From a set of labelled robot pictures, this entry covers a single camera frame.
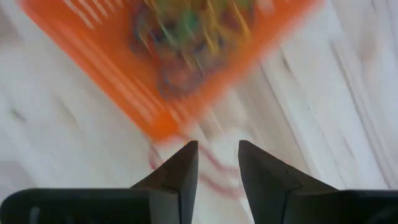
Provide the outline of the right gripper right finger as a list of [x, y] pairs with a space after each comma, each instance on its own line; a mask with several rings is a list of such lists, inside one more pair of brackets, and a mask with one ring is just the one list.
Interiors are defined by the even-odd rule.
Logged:
[[338, 190], [246, 140], [238, 159], [255, 224], [398, 224], [398, 190]]

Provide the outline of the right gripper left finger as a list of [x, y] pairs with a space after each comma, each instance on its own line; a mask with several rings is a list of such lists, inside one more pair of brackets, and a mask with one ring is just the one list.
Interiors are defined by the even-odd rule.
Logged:
[[198, 142], [130, 188], [26, 189], [0, 206], [0, 224], [192, 224]]

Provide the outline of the red rubber band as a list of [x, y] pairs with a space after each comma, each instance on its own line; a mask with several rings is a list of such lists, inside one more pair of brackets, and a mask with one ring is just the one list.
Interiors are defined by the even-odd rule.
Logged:
[[[147, 139], [149, 145], [148, 152], [148, 162], [152, 170], [156, 170], [163, 163], [164, 160], [159, 155], [158, 149], [155, 147], [155, 144], [151, 139]], [[233, 178], [239, 179], [240, 172], [237, 167], [224, 166], [220, 163], [220, 161], [212, 154], [212, 152], [207, 149], [204, 145], [198, 144], [198, 150], [209, 160], [209, 162], [215, 167], [223, 175], [229, 175]], [[212, 179], [210, 175], [205, 172], [198, 173], [198, 180], [209, 187], [214, 192], [222, 195], [223, 197], [237, 200], [239, 198], [244, 197], [244, 189], [243, 183], [239, 180], [238, 186], [231, 185], [221, 185], [217, 183], [215, 179]]]

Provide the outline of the green rubber band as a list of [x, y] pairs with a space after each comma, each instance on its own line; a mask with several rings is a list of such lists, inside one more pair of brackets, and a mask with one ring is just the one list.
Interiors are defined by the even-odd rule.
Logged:
[[190, 9], [182, 11], [177, 21], [177, 34], [180, 38], [193, 36], [198, 27], [198, 17]]

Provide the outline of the orange plastic basket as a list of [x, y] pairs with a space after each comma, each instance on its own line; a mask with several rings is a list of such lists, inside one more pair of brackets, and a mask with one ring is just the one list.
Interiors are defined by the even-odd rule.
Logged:
[[163, 141], [192, 125], [224, 92], [240, 82], [321, 0], [272, 0], [256, 10], [252, 42], [231, 56], [192, 95], [166, 100], [154, 64], [133, 53], [131, 9], [139, 0], [18, 0], [21, 9], [135, 122]]

